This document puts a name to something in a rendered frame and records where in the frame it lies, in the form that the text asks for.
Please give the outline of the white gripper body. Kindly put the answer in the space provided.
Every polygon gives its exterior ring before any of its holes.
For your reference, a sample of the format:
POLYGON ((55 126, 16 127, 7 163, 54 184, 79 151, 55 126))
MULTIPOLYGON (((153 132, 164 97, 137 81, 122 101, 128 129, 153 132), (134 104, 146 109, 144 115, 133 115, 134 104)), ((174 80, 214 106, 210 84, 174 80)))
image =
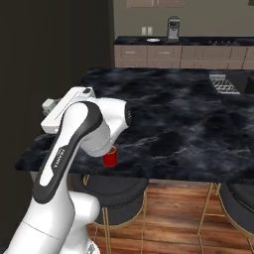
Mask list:
POLYGON ((41 127, 45 133, 56 134, 59 131, 64 112, 70 105, 77 102, 80 96, 83 96, 84 91, 85 87, 75 86, 59 99, 60 102, 48 115, 45 115, 45 119, 41 122, 41 127))

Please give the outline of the red cup of hot chocolate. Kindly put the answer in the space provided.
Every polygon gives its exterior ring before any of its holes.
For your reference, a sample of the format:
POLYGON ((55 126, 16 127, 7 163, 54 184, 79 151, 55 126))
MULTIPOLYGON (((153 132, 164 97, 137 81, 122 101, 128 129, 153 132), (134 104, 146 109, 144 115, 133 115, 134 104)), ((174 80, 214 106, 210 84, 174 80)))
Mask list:
POLYGON ((103 165, 105 167, 114 167, 117 164, 117 149, 112 146, 110 151, 103 156, 103 165))

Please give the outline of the black stool with gold legs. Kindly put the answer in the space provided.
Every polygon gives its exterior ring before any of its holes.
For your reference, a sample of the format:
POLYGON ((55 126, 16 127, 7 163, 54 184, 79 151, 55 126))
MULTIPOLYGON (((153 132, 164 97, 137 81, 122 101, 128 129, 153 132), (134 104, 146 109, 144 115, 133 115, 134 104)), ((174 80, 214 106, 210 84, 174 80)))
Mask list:
POLYGON ((110 230, 127 226, 146 208, 149 181, 144 178, 73 175, 74 191, 98 198, 100 211, 94 224, 105 233, 106 253, 111 254, 110 230))
POLYGON ((245 237, 248 247, 254 254, 254 186, 241 184, 210 183, 197 228, 197 236, 200 236, 204 218, 207 216, 207 207, 211 190, 215 189, 215 195, 226 219, 245 237))

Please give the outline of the beige base cupboard run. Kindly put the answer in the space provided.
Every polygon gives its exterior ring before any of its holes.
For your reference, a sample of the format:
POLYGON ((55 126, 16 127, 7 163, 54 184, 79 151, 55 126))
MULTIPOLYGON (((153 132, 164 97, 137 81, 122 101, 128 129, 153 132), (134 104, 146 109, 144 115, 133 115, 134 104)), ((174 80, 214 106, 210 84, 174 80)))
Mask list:
POLYGON ((254 46, 120 46, 117 67, 254 69, 254 46))

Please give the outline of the grey coffee machine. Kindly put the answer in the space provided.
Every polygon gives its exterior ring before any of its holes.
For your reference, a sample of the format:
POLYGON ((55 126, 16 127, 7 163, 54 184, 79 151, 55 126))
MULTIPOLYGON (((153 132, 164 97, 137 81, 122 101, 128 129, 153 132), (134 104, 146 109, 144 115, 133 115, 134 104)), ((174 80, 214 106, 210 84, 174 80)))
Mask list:
POLYGON ((177 41, 179 39, 179 32, 181 26, 181 19, 178 16, 171 16, 168 19, 167 39, 177 41))

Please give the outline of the black hob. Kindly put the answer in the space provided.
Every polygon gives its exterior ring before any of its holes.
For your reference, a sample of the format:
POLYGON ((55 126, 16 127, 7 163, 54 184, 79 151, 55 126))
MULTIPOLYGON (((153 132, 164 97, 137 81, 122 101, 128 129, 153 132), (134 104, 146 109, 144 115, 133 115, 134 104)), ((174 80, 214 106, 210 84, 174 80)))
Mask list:
POLYGON ((209 45, 213 46, 237 46, 238 43, 235 40, 209 40, 209 45))

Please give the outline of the beige wall cupboard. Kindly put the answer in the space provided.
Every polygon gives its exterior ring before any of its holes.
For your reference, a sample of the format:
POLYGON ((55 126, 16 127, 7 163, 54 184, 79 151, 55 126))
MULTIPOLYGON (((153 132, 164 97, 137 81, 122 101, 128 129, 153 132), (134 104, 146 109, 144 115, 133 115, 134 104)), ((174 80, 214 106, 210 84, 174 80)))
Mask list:
POLYGON ((126 8, 184 8, 187 0, 125 0, 126 8))

